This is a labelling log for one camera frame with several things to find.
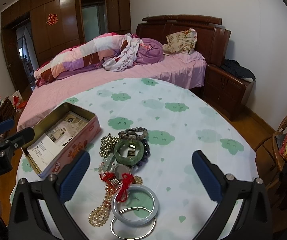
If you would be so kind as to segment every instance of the screw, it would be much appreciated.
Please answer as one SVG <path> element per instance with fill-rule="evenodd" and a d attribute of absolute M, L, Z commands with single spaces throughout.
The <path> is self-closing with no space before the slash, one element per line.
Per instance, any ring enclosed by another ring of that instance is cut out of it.
<path fill-rule="evenodd" d="M 233 176 L 232 174 L 228 173 L 228 174 L 226 174 L 226 179 L 231 181 L 231 180 L 235 179 L 235 176 Z"/>
<path fill-rule="evenodd" d="M 25 178 L 19 179 L 19 184 L 20 185 L 23 185 L 25 183 L 26 183 L 26 179 Z"/>
<path fill-rule="evenodd" d="M 50 174 L 48 176 L 48 181 L 54 181 L 57 178 L 57 176 L 55 174 Z"/>
<path fill-rule="evenodd" d="M 259 184 L 259 185 L 263 184 L 263 182 L 264 181 L 261 178 L 257 178 L 256 179 L 256 183 Z"/>

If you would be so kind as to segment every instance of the round pendant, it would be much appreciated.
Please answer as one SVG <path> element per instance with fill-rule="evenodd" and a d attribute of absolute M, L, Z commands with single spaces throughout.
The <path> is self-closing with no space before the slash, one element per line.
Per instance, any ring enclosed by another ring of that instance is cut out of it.
<path fill-rule="evenodd" d="M 113 173 L 115 174 L 117 179 L 122 180 L 123 179 L 122 174 L 124 173 L 131 174 L 131 169 L 126 165 L 118 163 L 117 165 L 115 165 Z"/>

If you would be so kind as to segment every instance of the wooden floor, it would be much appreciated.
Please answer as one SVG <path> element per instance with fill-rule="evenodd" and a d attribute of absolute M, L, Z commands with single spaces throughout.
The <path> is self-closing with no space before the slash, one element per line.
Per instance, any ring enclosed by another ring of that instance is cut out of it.
<path fill-rule="evenodd" d="M 28 100 L 31 93 L 31 88 L 27 88 L 26 91 L 22 94 L 24 100 Z M 17 129 L 20 115 L 21 114 L 18 113 L 15 117 L 16 126 L 12 130 L 13 133 L 15 133 Z M 262 127 L 255 119 L 253 119 L 250 115 L 246 113 L 241 113 L 236 118 L 236 120 L 234 120 L 233 122 L 229 122 L 245 138 L 245 140 L 253 149 L 258 145 L 258 143 L 260 143 L 264 138 L 271 134 L 271 130 L 265 130 L 264 127 Z M 265 143 L 265 146 L 268 149 L 271 149 L 271 141 L 267 141 Z M 0 199 L 3 205 L 2 218 L 6 224 L 8 224 L 9 221 L 9 214 L 11 208 L 9 196 L 11 194 L 11 191 L 13 190 L 13 187 L 15 186 L 16 173 L 20 158 L 21 150 L 17 150 L 12 158 L 13 170 L 0 177 Z M 269 171 L 269 169 L 274 165 L 274 162 L 267 154 L 267 152 L 263 149 L 263 147 L 259 148 L 257 151 L 256 164 L 259 176 L 264 180 L 265 184 L 268 184 L 276 173 L 276 169 L 271 172 Z M 278 199 L 274 195 L 274 190 L 275 188 L 273 188 L 268 193 L 271 203 L 274 203 Z M 277 206 L 278 205 L 274 205 L 272 208 L 274 232 L 287 228 L 287 211 L 280 211 Z"/>

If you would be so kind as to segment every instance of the green jade bangle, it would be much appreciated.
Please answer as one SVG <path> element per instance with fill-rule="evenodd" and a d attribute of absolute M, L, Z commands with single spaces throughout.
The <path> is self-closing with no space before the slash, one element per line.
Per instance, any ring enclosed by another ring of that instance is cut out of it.
<path fill-rule="evenodd" d="M 136 147 L 136 149 L 139 149 L 138 154 L 136 156 L 131 157 L 131 158 L 122 157 L 121 154 L 119 153 L 119 150 L 123 146 L 129 147 L 130 145 L 134 145 Z M 114 153 L 116 161 L 118 163 L 121 163 L 121 164 L 126 165 L 126 166 L 133 166 L 133 165 L 136 165 L 136 163 L 138 163 L 142 159 L 142 157 L 144 155 L 144 145 L 142 144 L 141 141 L 138 141 L 138 140 L 121 139 L 120 141 L 118 141 L 116 143 L 115 148 L 113 150 L 113 153 Z"/>

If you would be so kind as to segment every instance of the tablecloth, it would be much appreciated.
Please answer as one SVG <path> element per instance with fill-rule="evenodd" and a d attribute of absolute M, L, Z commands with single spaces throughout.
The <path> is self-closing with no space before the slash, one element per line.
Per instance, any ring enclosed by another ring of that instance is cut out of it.
<path fill-rule="evenodd" d="M 86 148 L 91 157 L 90 167 L 72 199 L 65 203 L 90 239 L 117 239 L 109 226 L 112 212 L 103 227 L 92 227 L 88 223 L 89 213 L 101 204 L 105 193 L 98 166 L 102 162 L 100 138 L 108 133 L 117 136 L 119 131 L 127 128 L 148 129 L 151 156 L 134 175 L 142 177 L 143 184 L 152 189 L 160 201 L 157 225 L 147 237 L 149 240 L 190 240 L 215 209 L 217 203 L 210 200 L 192 167 L 191 156 L 195 150 L 202 150 L 223 173 L 232 173 L 237 179 L 252 181 L 258 176 L 256 154 L 248 143 L 218 112 L 187 89 L 155 79 L 120 79 L 66 101 L 96 113 L 102 127 L 102 133 Z M 30 182 L 40 180 L 24 156 L 17 181 L 22 177 Z M 40 203 L 51 231 L 61 238 L 45 203 Z M 236 202 L 220 238 L 229 234 L 241 204 L 241 200 Z M 152 203 L 147 195 L 135 192 L 126 206 L 149 209 Z M 131 212 L 137 219 L 145 217 L 145 211 Z M 144 235 L 149 226 L 151 224 L 129 228 L 118 221 L 116 232 L 127 238 L 138 237 Z"/>

